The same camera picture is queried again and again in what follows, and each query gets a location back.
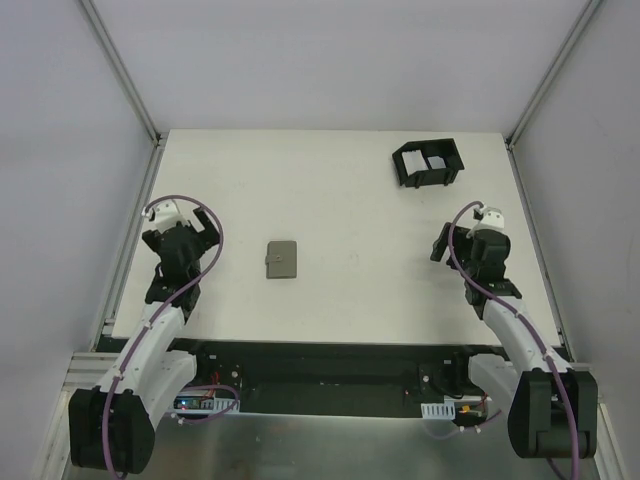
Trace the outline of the black plastic card tray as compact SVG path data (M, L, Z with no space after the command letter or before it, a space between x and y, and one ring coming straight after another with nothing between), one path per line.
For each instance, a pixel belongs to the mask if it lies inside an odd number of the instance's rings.
M404 151L421 150L429 165L427 171L408 176L402 161ZM463 160L453 138L409 141L391 156L399 185L405 188L452 184L460 171L465 169Z

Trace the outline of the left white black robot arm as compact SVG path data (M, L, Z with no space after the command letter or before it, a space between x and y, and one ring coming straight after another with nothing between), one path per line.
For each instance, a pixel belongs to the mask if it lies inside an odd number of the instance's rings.
M159 262L146 291L134 332L118 357L91 388L76 390L68 405L73 465L107 471L117 479L139 474L149 463L157 426L184 386L204 387L210 363L170 346L189 321L210 271L201 264L221 252L224 236L213 211L198 205L196 229L174 198L146 207L154 227L142 235Z

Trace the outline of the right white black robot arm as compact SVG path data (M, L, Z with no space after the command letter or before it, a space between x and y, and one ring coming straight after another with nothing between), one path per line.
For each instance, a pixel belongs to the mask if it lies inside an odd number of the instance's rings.
M598 386L550 346L529 319L522 294L506 278L508 236L444 224L431 259L464 279L465 299L500 340L506 355L477 354L450 369L461 394L481 388L507 415L521 458L591 458L597 448Z

